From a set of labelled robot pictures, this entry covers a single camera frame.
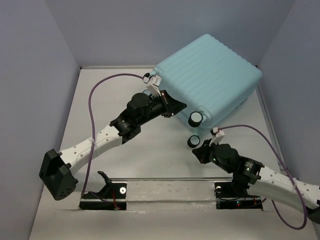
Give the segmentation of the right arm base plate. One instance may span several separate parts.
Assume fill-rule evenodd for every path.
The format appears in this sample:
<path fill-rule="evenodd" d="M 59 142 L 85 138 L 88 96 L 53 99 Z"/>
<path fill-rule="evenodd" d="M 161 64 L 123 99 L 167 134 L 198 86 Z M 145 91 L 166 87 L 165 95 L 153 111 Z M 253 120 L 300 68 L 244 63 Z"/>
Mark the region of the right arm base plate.
<path fill-rule="evenodd" d="M 214 192 L 217 210 L 263 209 L 263 199 L 235 190 L 229 181 L 215 182 Z"/>

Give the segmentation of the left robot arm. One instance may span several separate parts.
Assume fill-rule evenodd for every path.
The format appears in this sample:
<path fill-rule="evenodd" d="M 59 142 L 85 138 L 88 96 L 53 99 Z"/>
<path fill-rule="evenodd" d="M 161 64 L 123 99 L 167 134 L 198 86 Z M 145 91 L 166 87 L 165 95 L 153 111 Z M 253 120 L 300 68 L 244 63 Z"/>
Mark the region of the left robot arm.
<path fill-rule="evenodd" d="M 56 201 L 68 197 L 79 182 L 74 175 L 100 154 L 121 146 L 141 132 L 141 126 L 158 116 L 170 118 L 187 107 L 171 97 L 166 90 L 151 96 L 136 93 L 126 109 L 93 138 L 88 138 L 70 148 L 44 154 L 39 177 Z"/>

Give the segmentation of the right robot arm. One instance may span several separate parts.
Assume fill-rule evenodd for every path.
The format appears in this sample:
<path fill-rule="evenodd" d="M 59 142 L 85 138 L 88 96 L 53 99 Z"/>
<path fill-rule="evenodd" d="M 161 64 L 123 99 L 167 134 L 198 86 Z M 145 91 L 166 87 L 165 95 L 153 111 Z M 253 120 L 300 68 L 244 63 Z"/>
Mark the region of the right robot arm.
<path fill-rule="evenodd" d="M 235 196 L 247 193 L 287 205 L 303 213 L 314 223 L 320 223 L 320 187 L 272 170 L 261 162 L 239 155 L 229 144 L 210 144 L 192 150 L 201 164 L 213 163 L 232 174 L 230 190 Z"/>

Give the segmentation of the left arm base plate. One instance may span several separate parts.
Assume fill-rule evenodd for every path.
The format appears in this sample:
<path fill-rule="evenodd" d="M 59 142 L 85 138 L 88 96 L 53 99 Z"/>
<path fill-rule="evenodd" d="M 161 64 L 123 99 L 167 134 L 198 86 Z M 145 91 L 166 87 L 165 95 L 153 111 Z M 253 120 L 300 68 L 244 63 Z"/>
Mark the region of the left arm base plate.
<path fill-rule="evenodd" d="M 103 171 L 97 172 L 104 180 L 98 192 L 88 191 L 79 202 L 81 210 L 125 211 L 127 209 L 127 182 L 112 181 Z"/>

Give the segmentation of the light blue hard-shell suitcase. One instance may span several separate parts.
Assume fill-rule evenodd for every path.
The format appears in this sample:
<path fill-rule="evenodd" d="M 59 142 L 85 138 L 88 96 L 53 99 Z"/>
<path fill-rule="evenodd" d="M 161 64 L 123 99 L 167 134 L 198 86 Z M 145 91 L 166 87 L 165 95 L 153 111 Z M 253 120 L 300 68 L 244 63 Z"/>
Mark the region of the light blue hard-shell suitcase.
<path fill-rule="evenodd" d="M 190 148 L 226 119 L 256 89 L 263 74 L 210 34 L 204 34 L 158 63 L 154 85 L 187 107 L 176 116 L 192 131 Z"/>

